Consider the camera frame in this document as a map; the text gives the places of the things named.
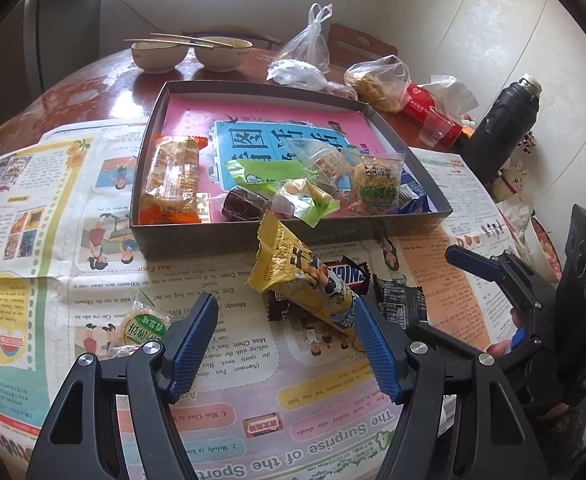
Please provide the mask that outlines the red tissue pack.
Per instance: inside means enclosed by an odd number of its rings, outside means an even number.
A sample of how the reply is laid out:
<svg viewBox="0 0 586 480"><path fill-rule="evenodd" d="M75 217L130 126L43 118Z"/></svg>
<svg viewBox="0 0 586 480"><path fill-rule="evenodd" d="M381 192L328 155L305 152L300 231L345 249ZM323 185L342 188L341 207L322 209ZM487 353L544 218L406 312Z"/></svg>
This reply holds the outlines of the red tissue pack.
<svg viewBox="0 0 586 480"><path fill-rule="evenodd" d="M440 114L446 114L457 125L455 133L449 133L435 146L459 148L462 138L473 129L465 128L474 125L471 113L478 107L474 93L456 77L448 75L432 75L426 84L410 82L407 90L407 102L400 114L413 122L419 132L422 122L430 108L436 108Z"/></svg>

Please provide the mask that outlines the left ceramic bowl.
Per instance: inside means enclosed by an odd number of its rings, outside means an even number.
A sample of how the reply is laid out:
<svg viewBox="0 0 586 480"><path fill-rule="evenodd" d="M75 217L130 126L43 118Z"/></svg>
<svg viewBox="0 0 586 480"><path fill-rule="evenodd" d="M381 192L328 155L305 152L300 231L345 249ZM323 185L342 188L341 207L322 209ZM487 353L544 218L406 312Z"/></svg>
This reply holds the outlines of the left ceramic bowl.
<svg viewBox="0 0 586 480"><path fill-rule="evenodd" d="M186 58L188 47L183 44L138 41L130 46L135 65L144 73L159 75L169 73Z"/></svg>

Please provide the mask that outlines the green peas snack bag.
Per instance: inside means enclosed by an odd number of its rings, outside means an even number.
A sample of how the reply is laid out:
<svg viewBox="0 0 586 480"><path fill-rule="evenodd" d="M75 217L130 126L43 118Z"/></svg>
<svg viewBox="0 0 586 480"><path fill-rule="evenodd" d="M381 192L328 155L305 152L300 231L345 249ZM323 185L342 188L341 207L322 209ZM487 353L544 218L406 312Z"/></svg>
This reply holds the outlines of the green peas snack bag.
<svg viewBox="0 0 586 480"><path fill-rule="evenodd" d="M373 288L387 322L403 330L427 322L427 302L421 287L408 286L403 280L383 280L374 274Z"/></svg>

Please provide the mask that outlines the plastic bag of fried snacks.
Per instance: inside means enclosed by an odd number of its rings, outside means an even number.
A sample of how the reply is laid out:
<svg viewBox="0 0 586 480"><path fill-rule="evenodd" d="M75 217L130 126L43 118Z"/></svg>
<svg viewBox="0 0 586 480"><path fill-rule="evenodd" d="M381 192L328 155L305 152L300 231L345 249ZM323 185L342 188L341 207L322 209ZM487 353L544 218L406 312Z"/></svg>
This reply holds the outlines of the plastic bag of fried snacks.
<svg viewBox="0 0 586 480"><path fill-rule="evenodd" d="M407 102L411 77L409 67L391 54L351 65L344 81L356 91L360 101L379 112L397 114Z"/></svg>

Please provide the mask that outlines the bowl of food at right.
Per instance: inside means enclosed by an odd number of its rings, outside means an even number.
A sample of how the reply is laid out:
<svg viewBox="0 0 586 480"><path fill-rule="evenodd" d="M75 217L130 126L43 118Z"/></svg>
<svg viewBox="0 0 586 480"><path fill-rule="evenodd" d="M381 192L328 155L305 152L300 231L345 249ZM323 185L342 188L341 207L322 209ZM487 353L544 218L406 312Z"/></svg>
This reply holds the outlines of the bowl of food at right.
<svg viewBox="0 0 586 480"><path fill-rule="evenodd" d="M528 216L517 234L518 252L521 258L551 285L557 285L562 268L550 236L541 223Z"/></svg>

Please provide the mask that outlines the black thermos bottle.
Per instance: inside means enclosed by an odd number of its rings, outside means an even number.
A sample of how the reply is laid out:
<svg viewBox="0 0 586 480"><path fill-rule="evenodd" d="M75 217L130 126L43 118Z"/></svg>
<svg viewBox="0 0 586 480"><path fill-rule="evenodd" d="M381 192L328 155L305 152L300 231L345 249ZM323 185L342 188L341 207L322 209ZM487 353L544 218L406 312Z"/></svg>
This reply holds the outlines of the black thermos bottle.
<svg viewBox="0 0 586 480"><path fill-rule="evenodd" d="M461 148L461 156L475 177L488 184L535 125L542 85L524 74L501 90L474 133Z"/></svg>

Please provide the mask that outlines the orange rice cracker pack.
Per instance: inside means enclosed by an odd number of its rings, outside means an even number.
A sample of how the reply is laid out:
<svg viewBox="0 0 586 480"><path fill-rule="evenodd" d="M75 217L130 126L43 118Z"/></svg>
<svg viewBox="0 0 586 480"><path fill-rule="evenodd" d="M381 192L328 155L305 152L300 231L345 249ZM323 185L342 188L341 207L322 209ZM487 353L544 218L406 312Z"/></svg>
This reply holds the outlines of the orange rice cracker pack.
<svg viewBox="0 0 586 480"><path fill-rule="evenodd" d="M139 223L200 223L197 191L205 136L155 136L139 200Z"/></svg>

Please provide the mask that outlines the pork floss cake pack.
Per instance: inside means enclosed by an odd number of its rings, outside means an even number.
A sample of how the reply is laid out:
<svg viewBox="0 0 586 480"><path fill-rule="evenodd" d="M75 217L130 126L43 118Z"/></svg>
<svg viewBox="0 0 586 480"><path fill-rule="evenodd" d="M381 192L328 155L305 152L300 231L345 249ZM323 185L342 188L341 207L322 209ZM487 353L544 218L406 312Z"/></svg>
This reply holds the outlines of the pork floss cake pack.
<svg viewBox="0 0 586 480"><path fill-rule="evenodd" d="M405 155L372 155L348 150L343 151L342 156L351 185L348 210L357 216L395 214Z"/></svg>

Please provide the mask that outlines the crumpled clear plastic bag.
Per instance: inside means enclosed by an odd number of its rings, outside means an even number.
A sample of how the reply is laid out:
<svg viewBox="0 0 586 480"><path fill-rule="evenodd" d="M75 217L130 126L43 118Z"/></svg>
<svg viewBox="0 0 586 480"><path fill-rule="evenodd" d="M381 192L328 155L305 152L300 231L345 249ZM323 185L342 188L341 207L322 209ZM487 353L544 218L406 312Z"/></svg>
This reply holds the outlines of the crumpled clear plastic bag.
<svg viewBox="0 0 586 480"><path fill-rule="evenodd" d="M319 68L299 60L276 60L267 70L267 81L295 89L323 92L357 101L358 94L346 84L329 81Z"/></svg>

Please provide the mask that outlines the clear plastic cup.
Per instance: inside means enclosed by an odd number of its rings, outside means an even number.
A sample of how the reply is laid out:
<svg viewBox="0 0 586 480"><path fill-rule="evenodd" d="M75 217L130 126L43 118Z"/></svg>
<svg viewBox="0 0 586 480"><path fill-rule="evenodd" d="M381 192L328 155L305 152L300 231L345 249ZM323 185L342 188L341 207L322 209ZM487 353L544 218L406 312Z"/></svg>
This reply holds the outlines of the clear plastic cup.
<svg viewBox="0 0 586 480"><path fill-rule="evenodd" d="M456 128L457 125L446 114L440 114L436 108L430 108L422 122L419 140L429 148L434 148L449 133L455 133Z"/></svg>

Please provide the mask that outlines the right ceramic bowl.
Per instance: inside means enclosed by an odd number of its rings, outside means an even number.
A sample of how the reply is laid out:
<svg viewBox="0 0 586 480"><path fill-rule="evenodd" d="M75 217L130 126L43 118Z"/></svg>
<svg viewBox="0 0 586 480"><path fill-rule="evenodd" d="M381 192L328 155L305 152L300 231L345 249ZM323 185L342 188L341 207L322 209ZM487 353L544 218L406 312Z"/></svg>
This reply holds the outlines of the right ceramic bowl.
<svg viewBox="0 0 586 480"><path fill-rule="evenodd" d="M209 49L194 48L194 55L205 70L214 73L229 73L238 68L253 50L249 40L224 36L201 37L202 44Z"/></svg>

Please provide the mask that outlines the round green-label pastry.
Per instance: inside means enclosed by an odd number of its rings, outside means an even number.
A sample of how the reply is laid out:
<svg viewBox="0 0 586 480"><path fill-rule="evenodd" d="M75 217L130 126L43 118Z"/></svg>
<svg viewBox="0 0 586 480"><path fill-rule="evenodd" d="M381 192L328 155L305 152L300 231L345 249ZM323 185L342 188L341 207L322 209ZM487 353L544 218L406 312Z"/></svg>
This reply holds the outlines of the round green-label pastry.
<svg viewBox="0 0 586 480"><path fill-rule="evenodd" d="M114 338L108 343L106 358L125 358L148 342L162 340L171 323L171 315L148 302L135 300L132 310L115 328Z"/></svg>

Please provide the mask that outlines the clear red-candy bag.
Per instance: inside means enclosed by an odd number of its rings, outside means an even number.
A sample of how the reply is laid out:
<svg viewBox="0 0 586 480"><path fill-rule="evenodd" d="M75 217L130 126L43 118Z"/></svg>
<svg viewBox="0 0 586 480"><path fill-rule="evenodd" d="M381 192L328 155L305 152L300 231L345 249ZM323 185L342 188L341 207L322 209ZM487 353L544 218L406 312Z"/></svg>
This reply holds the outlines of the clear red-candy bag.
<svg viewBox="0 0 586 480"><path fill-rule="evenodd" d="M330 194L337 191L337 182L346 174L345 160L337 148L316 139L287 139L282 147L306 168L314 185Z"/></svg>

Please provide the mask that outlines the left newspaper sheet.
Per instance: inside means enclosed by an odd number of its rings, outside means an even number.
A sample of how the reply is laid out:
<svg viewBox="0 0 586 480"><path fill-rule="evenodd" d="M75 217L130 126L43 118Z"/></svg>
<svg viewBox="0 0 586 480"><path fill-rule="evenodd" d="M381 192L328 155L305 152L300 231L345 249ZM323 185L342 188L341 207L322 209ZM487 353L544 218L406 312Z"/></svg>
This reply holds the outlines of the left newspaper sheet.
<svg viewBox="0 0 586 480"><path fill-rule="evenodd" d="M54 129L0 156L0 478L20 479L75 356L110 356L157 269L133 236L139 124Z"/></svg>

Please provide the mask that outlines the green milk snack wrapper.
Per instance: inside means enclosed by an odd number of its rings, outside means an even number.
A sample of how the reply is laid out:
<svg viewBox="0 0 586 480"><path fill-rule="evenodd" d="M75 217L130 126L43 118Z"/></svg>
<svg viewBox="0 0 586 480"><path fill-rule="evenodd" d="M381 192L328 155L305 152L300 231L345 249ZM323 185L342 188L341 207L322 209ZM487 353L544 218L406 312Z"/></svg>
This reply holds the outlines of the green milk snack wrapper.
<svg viewBox="0 0 586 480"><path fill-rule="evenodd" d="M223 167L223 188L241 186L265 197L272 197L287 180L307 177L298 160L231 159Z"/></svg>

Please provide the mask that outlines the ceramic bowl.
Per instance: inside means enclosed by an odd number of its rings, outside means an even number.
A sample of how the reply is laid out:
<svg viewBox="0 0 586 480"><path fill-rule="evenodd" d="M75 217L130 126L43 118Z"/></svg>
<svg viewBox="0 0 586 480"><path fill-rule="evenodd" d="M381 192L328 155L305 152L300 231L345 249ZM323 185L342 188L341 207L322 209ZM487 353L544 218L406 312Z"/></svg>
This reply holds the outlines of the ceramic bowl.
<svg viewBox="0 0 586 480"><path fill-rule="evenodd" d="M169 73L186 58L188 47L183 44L138 41L130 46L135 65L144 73L159 75Z"/></svg>
<svg viewBox="0 0 586 480"><path fill-rule="evenodd" d="M194 48L194 55L205 70L214 73L229 73L238 68L253 50L249 40L224 36L201 37L202 44L209 49Z"/></svg>

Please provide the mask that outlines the yellow pastry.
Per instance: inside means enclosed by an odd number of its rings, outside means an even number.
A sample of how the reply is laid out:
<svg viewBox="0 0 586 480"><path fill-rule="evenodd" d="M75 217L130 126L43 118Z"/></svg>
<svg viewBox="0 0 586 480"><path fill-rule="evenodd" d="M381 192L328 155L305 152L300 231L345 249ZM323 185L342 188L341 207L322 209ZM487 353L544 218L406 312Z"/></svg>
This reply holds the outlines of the yellow pastry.
<svg viewBox="0 0 586 480"><path fill-rule="evenodd" d="M270 200L274 214L292 217L315 228L329 214L339 211L340 202L305 178L284 181Z"/></svg>

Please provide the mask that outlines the dark refrigerator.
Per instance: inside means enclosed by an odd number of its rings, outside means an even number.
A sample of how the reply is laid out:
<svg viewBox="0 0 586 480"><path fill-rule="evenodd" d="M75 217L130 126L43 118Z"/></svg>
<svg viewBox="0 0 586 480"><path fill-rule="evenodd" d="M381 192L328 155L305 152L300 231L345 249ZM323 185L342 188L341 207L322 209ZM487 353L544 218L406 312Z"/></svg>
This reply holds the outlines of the dark refrigerator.
<svg viewBox="0 0 586 480"><path fill-rule="evenodd" d="M19 0L0 23L0 125L99 58L101 0Z"/></svg>

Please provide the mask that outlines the yellow wafer snack pack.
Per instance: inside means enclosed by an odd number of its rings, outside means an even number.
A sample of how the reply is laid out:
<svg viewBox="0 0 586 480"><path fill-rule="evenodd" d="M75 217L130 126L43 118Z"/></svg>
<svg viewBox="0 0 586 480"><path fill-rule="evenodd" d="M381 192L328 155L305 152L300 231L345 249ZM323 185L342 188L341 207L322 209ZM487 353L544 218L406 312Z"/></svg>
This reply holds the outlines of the yellow wafer snack pack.
<svg viewBox="0 0 586 480"><path fill-rule="evenodd" d="M256 261L246 284L257 292L281 292L354 340L357 295L272 212L259 222L257 239Z"/></svg>

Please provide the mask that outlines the pink Chinese workbook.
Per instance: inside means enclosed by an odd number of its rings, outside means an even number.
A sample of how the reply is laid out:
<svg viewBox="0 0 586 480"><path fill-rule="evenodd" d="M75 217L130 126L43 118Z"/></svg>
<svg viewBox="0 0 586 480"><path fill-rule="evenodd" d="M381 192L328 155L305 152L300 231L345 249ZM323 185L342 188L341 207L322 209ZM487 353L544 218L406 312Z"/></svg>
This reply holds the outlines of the pink Chinese workbook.
<svg viewBox="0 0 586 480"><path fill-rule="evenodd" d="M287 139L316 139L343 151L384 154L378 137L365 116L350 110L312 110L301 107L268 105L253 96L222 94L215 100L196 100L173 94L168 99L164 125L149 141L148 164L155 136L205 136L206 148L200 152L200 181L197 213L201 222L219 223L227 219L221 204L227 193L223 188L223 167L231 159L297 160L282 147ZM340 202L339 211L329 218L357 216L348 210L351 190L346 174L331 194Z"/></svg>

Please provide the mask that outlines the dark brown cake roll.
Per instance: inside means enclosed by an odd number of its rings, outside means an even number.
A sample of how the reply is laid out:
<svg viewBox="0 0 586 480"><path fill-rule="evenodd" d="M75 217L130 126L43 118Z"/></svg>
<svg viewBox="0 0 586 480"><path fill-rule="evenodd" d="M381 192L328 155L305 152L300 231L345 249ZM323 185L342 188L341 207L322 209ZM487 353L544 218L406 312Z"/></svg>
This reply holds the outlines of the dark brown cake roll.
<svg viewBox="0 0 586 480"><path fill-rule="evenodd" d="M269 206L267 198L242 186L235 186L223 200L221 214L229 221L258 221Z"/></svg>

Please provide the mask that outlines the wooden chair back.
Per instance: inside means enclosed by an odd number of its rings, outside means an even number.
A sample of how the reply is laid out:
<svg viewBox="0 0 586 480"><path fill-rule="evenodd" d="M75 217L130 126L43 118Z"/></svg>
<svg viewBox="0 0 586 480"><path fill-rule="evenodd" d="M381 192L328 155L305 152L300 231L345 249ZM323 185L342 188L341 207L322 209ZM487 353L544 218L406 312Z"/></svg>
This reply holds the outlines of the wooden chair back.
<svg viewBox="0 0 586 480"><path fill-rule="evenodd" d="M342 67L373 61L387 55L398 55L397 48L391 44L386 44L366 32L337 23L329 28L328 48L330 61Z"/></svg>

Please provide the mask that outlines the blue snack packet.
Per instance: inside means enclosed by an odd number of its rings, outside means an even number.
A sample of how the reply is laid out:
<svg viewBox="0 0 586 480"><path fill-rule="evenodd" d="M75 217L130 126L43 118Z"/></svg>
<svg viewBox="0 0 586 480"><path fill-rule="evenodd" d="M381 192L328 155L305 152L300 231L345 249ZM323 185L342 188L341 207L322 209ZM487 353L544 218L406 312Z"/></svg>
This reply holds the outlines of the blue snack packet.
<svg viewBox="0 0 586 480"><path fill-rule="evenodd" d="M415 177L404 169L401 173L397 214L427 214L430 211L427 192Z"/></svg>

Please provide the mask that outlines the chopsticks pair on bowls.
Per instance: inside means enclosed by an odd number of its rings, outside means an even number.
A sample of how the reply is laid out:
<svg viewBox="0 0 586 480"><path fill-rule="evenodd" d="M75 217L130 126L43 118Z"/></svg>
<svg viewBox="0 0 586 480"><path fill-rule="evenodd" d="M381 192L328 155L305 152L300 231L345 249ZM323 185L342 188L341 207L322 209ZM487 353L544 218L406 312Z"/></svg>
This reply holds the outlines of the chopsticks pair on bowls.
<svg viewBox="0 0 586 480"><path fill-rule="evenodd" d="M124 41L130 42L131 44L136 44L136 42L148 42L149 44L151 44L151 42L153 42L153 44L184 44L185 46L202 49L233 48L233 45L228 44L228 42L180 35L154 34L150 35L148 38L125 38Z"/></svg>

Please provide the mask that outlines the tall tied plastic bag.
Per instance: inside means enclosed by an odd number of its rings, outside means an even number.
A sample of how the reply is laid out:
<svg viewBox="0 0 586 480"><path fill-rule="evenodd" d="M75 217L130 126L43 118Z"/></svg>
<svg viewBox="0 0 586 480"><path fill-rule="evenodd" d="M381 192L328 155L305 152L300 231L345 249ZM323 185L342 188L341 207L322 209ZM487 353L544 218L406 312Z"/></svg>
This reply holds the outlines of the tall tied plastic bag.
<svg viewBox="0 0 586 480"><path fill-rule="evenodd" d="M332 18L332 14L332 3L326 6L313 3L308 10L305 28L280 49L275 60L302 61L315 66L323 74L329 73L330 52L322 24Z"/></svg>

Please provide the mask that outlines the rabbit figurine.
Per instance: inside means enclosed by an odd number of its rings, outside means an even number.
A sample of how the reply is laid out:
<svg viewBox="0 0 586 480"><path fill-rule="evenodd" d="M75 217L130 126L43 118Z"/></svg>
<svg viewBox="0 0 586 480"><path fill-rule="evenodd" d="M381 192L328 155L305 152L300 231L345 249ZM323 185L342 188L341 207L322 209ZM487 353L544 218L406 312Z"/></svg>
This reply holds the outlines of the rabbit figurine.
<svg viewBox="0 0 586 480"><path fill-rule="evenodd" d="M526 170L522 165L501 168L490 186L490 194L494 201L501 203L520 193L524 188L525 176Z"/></svg>

